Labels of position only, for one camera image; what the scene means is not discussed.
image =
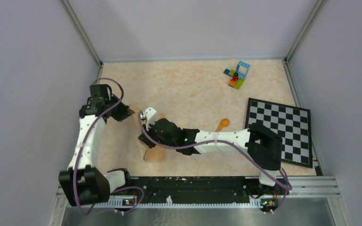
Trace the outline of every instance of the lego figure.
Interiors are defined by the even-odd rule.
[[[238,79],[239,79],[238,72],[235,72],[234,75],[232,76],[232,80],[233,81],[238,81]]]

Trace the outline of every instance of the table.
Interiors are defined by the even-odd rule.
[[[123,102],[139,108],[150,106],[181,128],[214,131],[222,118],[230,120],[222,131],[244,128],[249,97],[295,106],[281,60],[243,60],[251,65],[236,90],[228,86],[224,69],[235,70],[237,60],[105,63],[102,78],[118,81]],[[115,84],[113,92],[120,96]],[[259,170],[240,153],[207,153],[192,156],[174,150],[161,163],[144,162],[145,146],[133,118],[113,119],[100,142],[98,168],[103,173],[127,168],[132,176],[257,176]],[[314,169],[282,163],[290,176],[316,175]]]

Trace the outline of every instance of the gray wall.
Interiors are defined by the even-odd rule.
[[[362,1],[328,1],[291,64],[325,172],[362,225]]]
[[[103,61],[285,57],[317,0],[70,0]]]
[[[96,74],[58,0],[0,0],[0,225],[47,225]]]

